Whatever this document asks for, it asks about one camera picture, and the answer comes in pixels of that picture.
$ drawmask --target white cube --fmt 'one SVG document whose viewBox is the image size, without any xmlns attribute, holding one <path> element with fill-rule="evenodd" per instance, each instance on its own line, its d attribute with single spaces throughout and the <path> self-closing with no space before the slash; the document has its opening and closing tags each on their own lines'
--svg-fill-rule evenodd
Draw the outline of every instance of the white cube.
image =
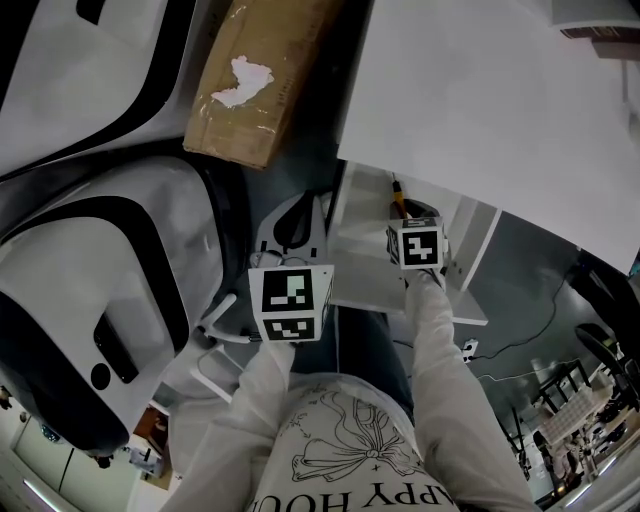
<svg viewBox="0 0 640 512">
<path fill-rule="evenodd" d="M 333 265 L 249 270 L 251 306 L 263 341 L 316 341 L 331 302 Z"/>
<path fill-rule="evenodd" d="M 444 233 L 441 217 L 389 221 L 387 251 L 402 269 L 442 268 Z"/>
</svg>

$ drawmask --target floral graphic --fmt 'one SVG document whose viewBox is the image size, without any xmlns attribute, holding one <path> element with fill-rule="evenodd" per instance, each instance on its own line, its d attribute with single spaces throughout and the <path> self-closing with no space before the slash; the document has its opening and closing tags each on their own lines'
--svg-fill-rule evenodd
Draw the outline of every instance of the floral graphic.
<svg viewBox="0 0 640 512">
<path fill-rule="evenodd" d="M 417 457 L 412 458 L 402 450 L 412 451 L 385 412 L 336 392 L 322 395 L 320 402 L 340 416 L 334 429 L 336 444 L 323 439 L 309 441 L 304 455 L 293 458 L 294 482 L 317 477 L 334 482 L 369 459 L 388 464 L 401 476 L 424 473 Z"/>
</svg>

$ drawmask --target white sleeve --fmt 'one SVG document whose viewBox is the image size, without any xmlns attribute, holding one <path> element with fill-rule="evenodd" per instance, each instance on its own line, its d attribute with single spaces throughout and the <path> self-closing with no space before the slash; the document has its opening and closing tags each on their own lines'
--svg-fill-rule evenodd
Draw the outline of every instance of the white sleeve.
<svg viewBox="0 0 640 512">
<path fill-rule="evenodd" d="M 240 376 L 229 410 L 214 418 L 182 483 L 163 512 L 243 512 L 271 453 L 295 350 L 263 343 Z"/>
<path fill-rule="evenodd" d="M 453 313 L 420 272 L 407 290 L 415 329 L 413 399 L 425 468 L 459 503 L 485 510 L 538 510 L 478 380 L 453 343 Z"/>
</svg>

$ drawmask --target cardboard box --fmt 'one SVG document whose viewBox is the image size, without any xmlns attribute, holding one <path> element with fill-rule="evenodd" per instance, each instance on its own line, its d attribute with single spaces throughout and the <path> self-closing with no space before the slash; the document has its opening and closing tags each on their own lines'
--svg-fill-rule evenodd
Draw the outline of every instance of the cardboard box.
<svg viewBox="0 0 640 512">
<path fill-rule="evenodd" d="M 341 5 L 342 0 L 235 0 L 200 80 L 184 148 L 257 169 L 267 167 Z M 242 64 L 259 65 L 249 69 L 250 74 L 261 75 L 260 66 L 266 66 L 273 80 L 253 97 L 227 107 L 212 94 L 238 90 L 232 61 L 244 58 Z M 248 90 L 246 80 L 241 86 L 243 92 Z"/>
</svg>

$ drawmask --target power outlet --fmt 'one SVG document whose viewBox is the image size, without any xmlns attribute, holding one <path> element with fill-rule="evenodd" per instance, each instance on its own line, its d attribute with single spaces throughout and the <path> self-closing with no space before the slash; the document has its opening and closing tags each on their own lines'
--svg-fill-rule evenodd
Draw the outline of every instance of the power outlet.
<svg viewBox="0 0 640 512">
<path fill-rule="evenodd" d="M 469 364 L 473 359 L 473 355 L 476 353 L 478 349 L 478 340 L 471 338 L 467 340 L 462 345 L 462 359 L 465 363 Z"/>
</svg>

